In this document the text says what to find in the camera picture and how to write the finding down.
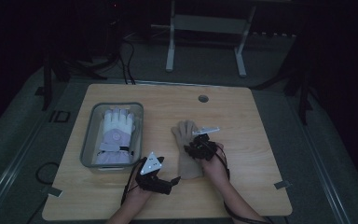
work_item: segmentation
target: wooden table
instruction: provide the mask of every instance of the wooden table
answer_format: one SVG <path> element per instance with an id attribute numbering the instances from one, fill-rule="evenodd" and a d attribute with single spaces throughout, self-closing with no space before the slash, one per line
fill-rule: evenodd
<path id="1" fill-rule="evenodd" d="M 199 101 L 200 95 L 209 98 Z M 178 148 L 171 127 L 192 119 L 199 127 L 220 127 L 212 141 L 225 146 L 231 182 L 262 216 L 287 216 L 292 206 L 269 140 L 249 89 L 204 86 L 114 85 L 89 86 L 53 187 L 62 196 L 49 196 L 46 220 L 108 219 L 119 207 L 129 174 L 93 173 L 79 160 L 94 105 L 101 102 L 139 102 L 144 106 L 143 156 L 154 151 L 165 157 L 158 177 L 178 176 Z M 223 201 L 208 179 L 181 180 L 170 195 L 155 194 L 137 219 L 227 217 Z"/>

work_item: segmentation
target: table leg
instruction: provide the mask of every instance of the table leg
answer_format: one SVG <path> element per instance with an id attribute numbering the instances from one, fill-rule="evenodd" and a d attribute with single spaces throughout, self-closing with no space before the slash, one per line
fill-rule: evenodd
<path id="1" fill-rule="evenodd" d="M 173 59 L 175 57 L 175 1 L 171 1 L 171 28 L 170 28 L 170 45 L 168 47 L 167 65 L 165 70 L 171 72 L 173 70 Z"/>
<path id="2" fill-rule="evenodd" d="M 245 46 L 246 37 L 249 34 L 249 29 L 251 27 L 252 19 L 254 15 L 255 15 L 255 6 L 252 7 L 251 12 L 249 14 L 249 18 L 247 22 L 244 24 L 241 42 L 234 49 L 235 59 L 237 61 L 237 67 L 240 77 L 246 77 L 245 65 L 243 63 L 243 58 L 242 58 L 242 51 L 243 51 L 243 47 Z"/>

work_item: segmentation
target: metal frame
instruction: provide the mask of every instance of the metal frame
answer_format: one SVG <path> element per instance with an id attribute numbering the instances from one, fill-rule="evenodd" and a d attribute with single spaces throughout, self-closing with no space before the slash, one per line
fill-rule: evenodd
<path id="1" fill-rule="evenodd" d="M 235 59 L 237 61 L 240 77 L 246 77 L 245 65 L 242 58 L 243 47 L 249 34 L 249 29 L 255 15 L 255 6 L 251 8 L 247 20 L 201 17 L 175 14 L 175 0 L 171 4 L 171 27 L 170 27 L 170 45 L 168 47 L 167 64 L 165 70 L 173 71 L 173 61 L 175 55 L 175 30 L 191 30 L 201 32 L 216 32 L 225 34 L 240 34 L 241 42 L 234 49 Z"/>

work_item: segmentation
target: finger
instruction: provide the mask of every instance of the finger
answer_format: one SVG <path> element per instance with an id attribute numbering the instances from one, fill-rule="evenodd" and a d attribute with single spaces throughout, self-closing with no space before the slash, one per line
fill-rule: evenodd
<path id="1" fill-rule="evenodd" d="M 196 122 L 192 121 L 193 122 L 193 129 L 191 130 L 191 133 L 195 132 L 195 131 L 198 131 L 199 128 L 197 127 L 197 124 Z"/>
<path id="2" fill-rule="evenodd" d="M 179 128 L 178 127 L 172 127 L 171 132 L 173 133 L 173 135 L 175 135 L 176 142 L 180 142 L 181 134 L 180 134 Z"/>
<path id="3" fill-rule="evenodd" d="M 182 120 L 179 122 L 179 133 L 181 137 L 186 136 L 186 123 Z"/>
<path id="4" fill-rule="evenodd" d="M 112 120 L 112 110 L 111 109 L 108 109 L 105 111 L 105 115 L 104 115 L 103 119 L 108 122 L 110 122 Z"/>
<path id="5" fill-rule="evenodd" d="M 191 140 L 193 137 L 193 126 L 194 122 L 192 120 L 186 121 L 186 139 Z"/>
<path id="6" fill-rule="evenodd" d="M 128 111 L 127 109 L 120 109 L 120 115 L 118 117 L 118 122 L 122 124 L 126 124 Z"/>
<path id="7" fill-rule="evenodd" d="M 217 143 L 217 142 L 215 142 L 215 143 L 217 144 L 217 147 L 218 147 L 218 148 L 220 148 L 220 149 L 222 149 L 222 150 L 223 150 L 223 148 L 225 148 L 225 146 L 223 146 L 223 144 Z"/>
<path id="8" fill-rule="evenodd" d="M 118 123 L 118 114 L 120 113 L 120 109 L 118 109 L 118 107 L 115 107 L 114 109 L 113 109 L 113 116 L 112 116 L 112 119 L 111 119 L 111 121 L 113 122 L 113 123 Z"/>
<path id="9" fill-rule="evenodd" d="M 127 116 L 127 123 L 126 123 L 128 126 L 131 126 L 133 124 L 133 114 L 130 113 L 128 116 Z"/>

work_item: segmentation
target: white glove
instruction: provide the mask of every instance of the white glove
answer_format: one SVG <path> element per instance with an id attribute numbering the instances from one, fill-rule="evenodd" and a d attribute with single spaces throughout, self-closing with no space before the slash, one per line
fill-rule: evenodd
<path id="1" fill-rule="evenodd" d="M 134 130 L 133 114 L 127 109 L 108 109 L 103 120 L 103 141 L 97 163 L 130 163 L 131 133 Z"/>

